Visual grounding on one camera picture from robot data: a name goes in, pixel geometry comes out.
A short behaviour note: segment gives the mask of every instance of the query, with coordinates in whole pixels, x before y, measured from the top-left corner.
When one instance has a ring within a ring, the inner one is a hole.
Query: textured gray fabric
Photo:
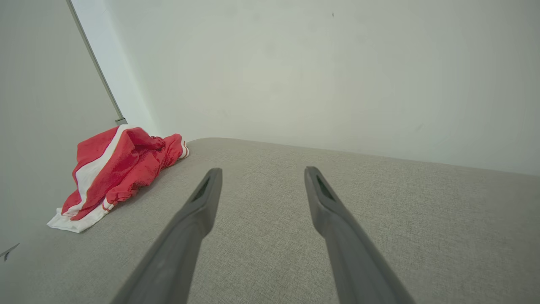
[[[82,234],[45,226],[0,267],[5,303],[107,303],[212,167],[190,303],[337,303],[303,184],[317,166],[418,303],[540,301],[540,177],[206,138]]]

